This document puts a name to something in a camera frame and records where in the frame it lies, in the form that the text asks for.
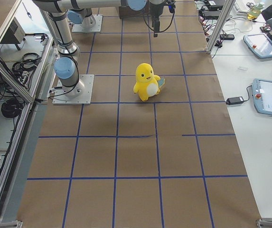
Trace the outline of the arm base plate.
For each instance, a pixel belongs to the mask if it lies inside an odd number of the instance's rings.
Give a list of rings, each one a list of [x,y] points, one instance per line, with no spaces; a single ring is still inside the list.
[[[102,28],[103,15],[91,15],[82,22],[74,22],[73,33],[100,33]]]
[[[62,88],[55,91],[52,103],[54,105],[89,105],[91,103],[93,85],[94,75],[79,75],[79,82],[72,91],[68,87],[62,87],[61,81],[58,80],[57,86]]]

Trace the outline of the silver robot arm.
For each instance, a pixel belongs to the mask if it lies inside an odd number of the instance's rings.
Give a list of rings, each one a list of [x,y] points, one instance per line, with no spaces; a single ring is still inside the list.
[[[96,24],[91,8],[79,10],[70,9],[67,11],[67,17],[72,23],[81,24],[84,28],[90,28]]]
[[[56,47],[60,58],[56,60],[54,70],[62,84],[62,93],[56,98],[71,101],[76,98],[81,100],[85,86],[78,72],[77,58],[80,50],[73,41],[68,22],[82,24],[85,18],[92,19],[92,8],[128,7],[133,11],[140,11],[149,7],[152,19],[154,36],[160,33],[160,16],[163,8],[168,6],[171,13],[175,12],[174,0],[36,0],[45,22],[56,40]]]

